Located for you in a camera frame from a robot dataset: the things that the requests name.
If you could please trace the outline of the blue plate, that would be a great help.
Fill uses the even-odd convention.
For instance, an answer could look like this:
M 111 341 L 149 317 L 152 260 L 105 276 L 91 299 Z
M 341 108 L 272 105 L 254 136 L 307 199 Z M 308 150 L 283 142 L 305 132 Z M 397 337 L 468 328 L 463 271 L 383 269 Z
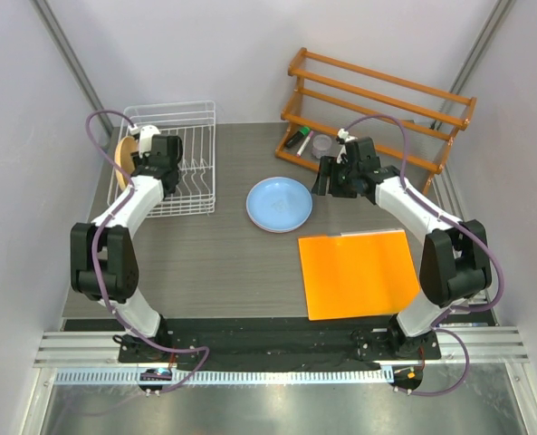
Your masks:
M 257 182 L 245 201 L 248 217 L 278 228 L 301 227 L 312 209 L 309 190 L 299 181 L 286 177 L 271 177 Z

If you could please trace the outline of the yellow wooden-look plate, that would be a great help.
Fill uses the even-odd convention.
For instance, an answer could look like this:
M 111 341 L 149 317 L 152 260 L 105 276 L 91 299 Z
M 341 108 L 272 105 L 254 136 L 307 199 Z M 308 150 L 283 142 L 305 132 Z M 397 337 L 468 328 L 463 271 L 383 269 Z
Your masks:
M 138 144 L 131 136 L 122 138 L 114 151 L 114 161 L 123 170 L 124 174 L 115 170 L 118 186 L 123 191 L 129 184 L 129 177 L 135 170 L 132 154 L 137 151 Z

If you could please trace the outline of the orange wooden shelf rack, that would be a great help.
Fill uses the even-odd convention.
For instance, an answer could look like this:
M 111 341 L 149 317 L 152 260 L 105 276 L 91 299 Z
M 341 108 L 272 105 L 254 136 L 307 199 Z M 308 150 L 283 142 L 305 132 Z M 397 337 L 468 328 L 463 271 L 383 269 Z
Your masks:
M 333 137 L 350 122 L 368 117 L 368 122 L 351 128 L 357 135 L 367 133 L 377 152 L 386 160 L 406 156 L 417 168 L 416 186 L 428 193 L 435 176 L 446 161 L 457 134 L 470 124 L 477 99 L 442 91 L 383 72 L 347 63 L 301 48 L 288 65 L 295 81 L 288 102 L 281 111 L 288 127 L 275 150 L 276 157 L 316 171 L 317 160 L 300 157 L 289 139 L 302 128 Z M 386 116 L 398 118 L 408 131 L 409 151 Z

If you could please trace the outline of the green highlighter marker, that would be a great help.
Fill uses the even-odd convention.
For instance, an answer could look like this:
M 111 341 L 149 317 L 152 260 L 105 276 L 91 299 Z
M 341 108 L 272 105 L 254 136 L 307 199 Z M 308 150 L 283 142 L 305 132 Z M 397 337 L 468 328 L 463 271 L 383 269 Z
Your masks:
M 310 132 L 311 129 L 309 127 L 301 127 L 284 143 L 284 147 L 286 149 L 294 147 L 297 143 L 302 142 Z

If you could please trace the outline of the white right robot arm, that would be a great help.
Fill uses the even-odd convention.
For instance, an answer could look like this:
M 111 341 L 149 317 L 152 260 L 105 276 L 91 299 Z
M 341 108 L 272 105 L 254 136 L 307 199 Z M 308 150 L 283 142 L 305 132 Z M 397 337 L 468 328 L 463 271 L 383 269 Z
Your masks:
M 312 193 L 367 198 L 399 220 L 423 245 L 419 294 L 388 324 L 387 345 L 409 357 L 427 340 L 447 311 L 492 283 L 486 233 L 477 220 L 463 221 L 423 197 L 398 168 L 383 166 L 372 138 L 341 129 L 336 157 L 322 157 Z

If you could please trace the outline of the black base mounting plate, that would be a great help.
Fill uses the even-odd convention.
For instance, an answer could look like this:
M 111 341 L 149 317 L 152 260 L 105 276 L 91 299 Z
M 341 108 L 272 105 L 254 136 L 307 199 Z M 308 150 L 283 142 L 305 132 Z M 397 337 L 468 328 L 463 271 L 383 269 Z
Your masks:
M 386 316 L 311 321 L 305 317 L 169 318 L 166 345 L 206 346 L 216 372 L 373 370 L 379 361 L 440 359 L 435 333 L 407 344 L 388 332 Z

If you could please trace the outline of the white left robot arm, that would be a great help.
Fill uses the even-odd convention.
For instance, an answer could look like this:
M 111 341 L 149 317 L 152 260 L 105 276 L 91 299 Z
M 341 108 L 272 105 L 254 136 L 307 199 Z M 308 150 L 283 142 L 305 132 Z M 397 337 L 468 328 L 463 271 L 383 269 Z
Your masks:
M 127 139 L 138 146 L 131 153 L 131 173 L 116 166 L 127 187 L 92 222 L 72 227 L 71 286 L 105 306 L 124 326 L 125 338 L 139 342 L 140 351 L 159 362 L 169 355 L 171 340 L 163 316 L 139 290 L 133 236 L 148 213 L 176 192 L 183 144 L 153 125 L 132 126 Z

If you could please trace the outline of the orange clip file folder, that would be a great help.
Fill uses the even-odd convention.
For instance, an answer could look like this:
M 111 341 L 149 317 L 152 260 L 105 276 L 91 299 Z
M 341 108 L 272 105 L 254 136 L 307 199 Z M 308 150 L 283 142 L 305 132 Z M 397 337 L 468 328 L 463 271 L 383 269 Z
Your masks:
M 397 314 L 420 292 L 402 228 L 298 240 L 311 321 Z

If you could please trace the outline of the pink plate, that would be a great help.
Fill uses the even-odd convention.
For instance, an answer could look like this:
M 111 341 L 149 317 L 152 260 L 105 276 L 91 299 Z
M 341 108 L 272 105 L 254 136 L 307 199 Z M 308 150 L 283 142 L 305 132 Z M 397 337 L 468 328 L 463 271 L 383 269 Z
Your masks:
M 264 224 L 261 224 L 259 221 L 253 219 L 252 217 L 249 217 L 249 218 L 254 223 L 254 225 L 259 227 L 263 231 L 266 231 L 266 232 L 269 232 L 269 233 L 283 234 L 283 233 L 288 233 L 288 232 L 294 231 L 296 229 L 296 227 L 278 228 L 278 227 L 274 227 L 274 226 L 266 226 Z

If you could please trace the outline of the pink white marker pen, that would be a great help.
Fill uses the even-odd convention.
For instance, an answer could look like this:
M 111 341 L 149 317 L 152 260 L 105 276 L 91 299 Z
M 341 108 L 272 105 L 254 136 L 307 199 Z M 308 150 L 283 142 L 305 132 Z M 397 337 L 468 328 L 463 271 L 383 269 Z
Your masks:
M 304 138 L 300 148 L 296 151 L 296 157 L 300 158 L 302 156 L 302 154 L 304 153 L 305 149 L 307 148 L 311 138 L 312 138 L 312 135 L 313 135 L 314 131 L 311 131 L 309 132 L 306 137 Z

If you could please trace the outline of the small clear plastic cup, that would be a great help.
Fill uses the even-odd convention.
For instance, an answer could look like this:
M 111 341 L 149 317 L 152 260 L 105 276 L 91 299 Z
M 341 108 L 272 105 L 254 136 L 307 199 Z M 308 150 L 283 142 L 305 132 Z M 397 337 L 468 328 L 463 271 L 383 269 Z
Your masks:
M 319 134 L 312 139 L 312 156 L 315 159 L 320 159 L 321 157 L 328 156 L 332 147 L 331 137 Z

